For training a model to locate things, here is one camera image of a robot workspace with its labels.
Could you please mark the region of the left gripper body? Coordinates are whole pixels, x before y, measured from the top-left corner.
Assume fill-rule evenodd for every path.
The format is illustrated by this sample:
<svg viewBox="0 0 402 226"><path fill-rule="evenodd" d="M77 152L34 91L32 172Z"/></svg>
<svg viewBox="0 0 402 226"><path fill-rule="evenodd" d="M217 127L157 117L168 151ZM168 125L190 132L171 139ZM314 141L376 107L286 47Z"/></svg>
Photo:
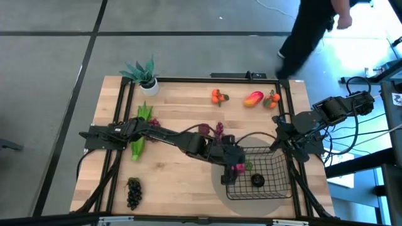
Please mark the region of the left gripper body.
<svg viewBox="0 0 402 226"><path fill-rule="evenodd" d="M239 164L244 164L246 157L243 148L236 144L235 137L224 135L209 147L207 160L212 164L236 167Z"/></svg>

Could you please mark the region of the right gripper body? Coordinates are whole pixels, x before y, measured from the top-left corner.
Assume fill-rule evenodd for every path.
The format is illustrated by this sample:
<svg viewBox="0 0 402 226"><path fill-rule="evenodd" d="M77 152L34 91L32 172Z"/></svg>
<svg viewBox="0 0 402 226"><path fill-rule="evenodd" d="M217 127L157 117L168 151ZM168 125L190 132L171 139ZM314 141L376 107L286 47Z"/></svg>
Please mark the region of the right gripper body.
<svg viewBox="0 0 402 226"><path fill-rule="evenodd" d="M277 140L286 141L298 136L298 131L292 123L279 121L276 128Z"/></svg>

